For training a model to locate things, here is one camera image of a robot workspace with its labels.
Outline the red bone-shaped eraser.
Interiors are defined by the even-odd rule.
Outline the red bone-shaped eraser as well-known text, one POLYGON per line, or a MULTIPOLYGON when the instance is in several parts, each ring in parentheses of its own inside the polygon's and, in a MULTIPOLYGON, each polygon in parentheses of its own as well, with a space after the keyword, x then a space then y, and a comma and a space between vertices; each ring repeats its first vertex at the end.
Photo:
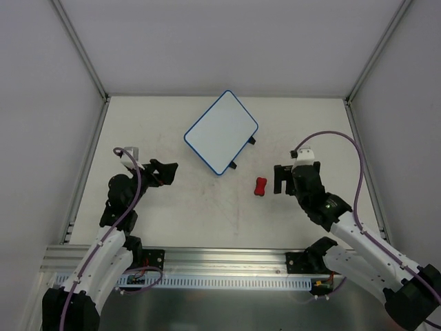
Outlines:
POLYGON ((265 188, 267 185, 267 179, 264 177, 257 177, 256 178, 256 186, 254 189, 254 195, 257 197, 263 197, 265 196, 265 188))

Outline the blue framed whiteboard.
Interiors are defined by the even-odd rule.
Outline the blue framed whiteboard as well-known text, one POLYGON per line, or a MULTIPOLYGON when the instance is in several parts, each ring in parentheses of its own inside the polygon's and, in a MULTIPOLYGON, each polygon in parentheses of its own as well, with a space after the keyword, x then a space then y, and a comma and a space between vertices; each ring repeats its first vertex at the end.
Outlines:
POLYGON ((231 91, 226 90, 184 134, 184 142, 221 176, 233 168, 235 158, 248 144, 255 144, 258 122, 231 91))

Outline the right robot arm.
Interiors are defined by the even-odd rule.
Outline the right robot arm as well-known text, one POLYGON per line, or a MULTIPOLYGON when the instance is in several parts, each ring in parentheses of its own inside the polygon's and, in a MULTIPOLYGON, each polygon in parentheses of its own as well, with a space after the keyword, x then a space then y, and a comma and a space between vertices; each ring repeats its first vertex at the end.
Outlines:
POLYGON ((421 266, 370 231, 356 210, 327 192, 317 161, 274 166, 274 193, 294 196, 308 218, 349 245, 347 252, 329 237, 305 250, 315 272, 337 272, 371 293, 403 329, 416 330, 440 307, 440 271, 421 266))

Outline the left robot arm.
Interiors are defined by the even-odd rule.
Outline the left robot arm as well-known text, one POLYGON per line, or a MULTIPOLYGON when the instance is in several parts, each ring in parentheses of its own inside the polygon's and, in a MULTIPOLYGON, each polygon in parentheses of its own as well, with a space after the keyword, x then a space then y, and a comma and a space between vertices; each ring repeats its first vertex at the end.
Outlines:
POLYGON ((109 180, 96 239, 68 279, 43 296, 43 330, 98 330, 103 306, 125 271, 161 271, 145 260, 141 239, 131 234, 138 218, 134 208, 147 189, 171 185, 178 164, 122 163, 130 174, 109 180))

